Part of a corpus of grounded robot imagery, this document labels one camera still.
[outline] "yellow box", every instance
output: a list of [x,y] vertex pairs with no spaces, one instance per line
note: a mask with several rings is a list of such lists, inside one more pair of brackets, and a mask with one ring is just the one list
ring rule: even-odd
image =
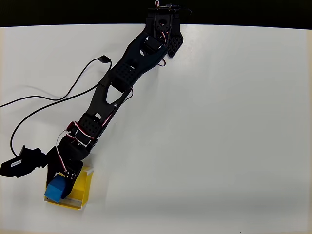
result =
[[89,198],[92,175],[93,168],[83,166],[74,184],[73,190],[65,199],[61,199],[57,203],[45,196],[44,200],[46,202],[53,203],[59,206],[64,206],[75,210],[81,210],[83,206],[87,203]]

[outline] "white table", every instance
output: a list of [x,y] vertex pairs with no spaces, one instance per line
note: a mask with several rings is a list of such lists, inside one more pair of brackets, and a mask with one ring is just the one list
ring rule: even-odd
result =
[[[144,25],[0,29],[0,103],[60,97],[103,54],[116,64]],[[182,25],[184,44],[134,86],[86,158],[94,166],[83,211],[43,201],[46,168],[0,177],[0,228],[75,234],[229,234],[304,231],[309,221],[310,97],[307,31]],[[95,63],[72,92],[96,84]],[[37,113],[22,145],[48,152],[87,110],[93,93]],[[118,97],[111,90],[109,100]],[[28,113],[50,103],[2,108],[0,162]]]

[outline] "blue block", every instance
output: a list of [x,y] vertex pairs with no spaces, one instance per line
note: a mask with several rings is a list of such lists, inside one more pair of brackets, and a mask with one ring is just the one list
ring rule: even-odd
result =
[[66,182],[65,178],[61,175],[57,174],[54,179],[48,184],[48,187],[44,193],[44,195],[55,201],[59,202],[62,197],[62,194],[65,190]]

